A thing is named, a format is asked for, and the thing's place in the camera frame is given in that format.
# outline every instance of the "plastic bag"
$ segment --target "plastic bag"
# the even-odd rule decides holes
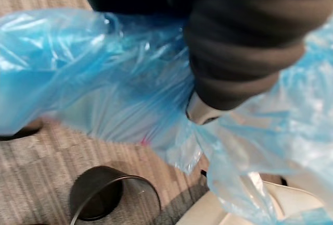
[[[270,91],[204,126],[188,121],[193,90],[184,20],[84,10],[0,19],[0,134],[51,116],[105,141],[151,146],[191,172],[204,153],[223,207],[255,224],[330,224],[333,207],[333,21]],[[258,173],[293,176],[328,207],[278,221]]]

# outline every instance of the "floor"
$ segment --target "floor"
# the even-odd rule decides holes
[[[35,8],[89,9],[86,0],[1,1],[0,16]],[[46,124],[37,135],[0,143],[0,224],[69,224],[70,188],[79,174],[97,165],[112,166],[150,180],[164,208],[158,224],[175,224],[207,191],[200,176],[200,169],[208,166],[204,158],[186,176],[162,162],[149,148],[104,143],[59,125]],[[104,220],[92,224],[110,223]],[[128,220],[121,224],[139,223]]]

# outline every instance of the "black jacket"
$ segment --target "black jacket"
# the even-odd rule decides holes
[[[332,0],[88,0],[98,11],[189,15],[184,37],[196,91],[229,110],[269,90],[304,52],[303,38],[330,15]]]

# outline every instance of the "black container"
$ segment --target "black container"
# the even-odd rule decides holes
[[[161,202],[158,193],[145,178],[128,175],[107,166],[97,166],[85,171],[77,178],[71,189],[69,200],[72,217],[71,225],[74,225],[78,219],[95,221],[107,216],[119,206],[122,199],[126,204],[122,205],[122,211],[117,211],[117,216],[128,216],[125,214],[126,210],[134,213],[133,210],[146,206],[146,204],[139,205],[135,199],[137,193],[146,192],[146,187],[152,190],[150,193],[154,195],[157,203],[155,208],[157,206],[159,212]],[[151,208],[142,212],[151,213]]]

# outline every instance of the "black sleeve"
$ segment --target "black sleeve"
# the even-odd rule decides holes
[[[195,0],[185,40],[196,91],[209,106],[237,107],[269,90],[304,52],[332,0]]]

